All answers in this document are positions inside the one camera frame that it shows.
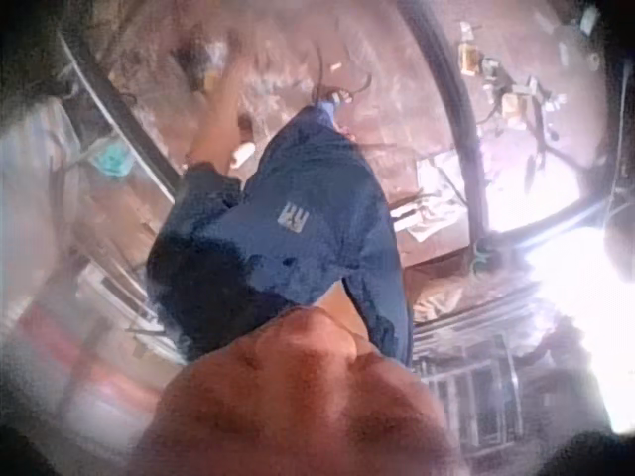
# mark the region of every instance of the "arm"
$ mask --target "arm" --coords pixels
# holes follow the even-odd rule
[[[240,145],[238,108],[249,58],[240,42],[230,36],[231,54],[222,78],[206,94],[207,112],[194,137],[188,165],[211,163],[221,174],[229,173],[232,153]]]

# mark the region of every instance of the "teal object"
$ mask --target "teal object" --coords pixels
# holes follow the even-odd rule
[[[119,140],[108,144],[91,161],[104,175],[118,178],[127,177],[135,164],[130,149]]]

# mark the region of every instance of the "bright light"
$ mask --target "bright light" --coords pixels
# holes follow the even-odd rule
[[[550,160],[538,170],[525,193],[525,170],[510,167],[487,188],[490,226],[504,232],[541,221],[580,198],[575,173],[561,161]]]
[[[531,253],[543,297],[584,332],[591,370],[616,433],[635,430],[635,286],[622,282],[604,235],[581,228]]]

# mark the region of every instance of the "cloth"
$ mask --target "cloth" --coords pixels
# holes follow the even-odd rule
[[[189,360],[342,280],[371,342],[407,364],[412,318],[384,194],[329,113],[303,109],[245,184],[198,165],[185,174],[152,249],[148,291]]]

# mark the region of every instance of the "logo on jacket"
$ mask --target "logo on jacket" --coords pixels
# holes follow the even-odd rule
[[[278,224],[294,233],[302,233],[308,219],[309,214],[306,211],[289,202],[285,209],[282,210],[280,218],[278,218]]]

